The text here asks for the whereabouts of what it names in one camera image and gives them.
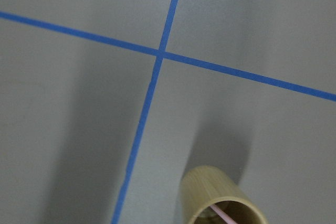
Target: gray floor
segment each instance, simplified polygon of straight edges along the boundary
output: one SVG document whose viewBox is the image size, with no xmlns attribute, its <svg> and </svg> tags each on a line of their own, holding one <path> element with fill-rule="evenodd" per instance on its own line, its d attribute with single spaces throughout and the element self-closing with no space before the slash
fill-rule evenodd
<svg viewBox="0 0 336 224">
<path fill-rule="evenodd" d="M 158 48 L 170 0 L 0 0 Z M 179 0 L 167 51 L 336 93 L 334 0 Z M 155 58 L 0 19 L 0 222 L 108 224 Z M 270 223 L 336 219 L 336 103 L 164 60 L 120 223 L 181 223 L 223 169 Z"/>
</svg>

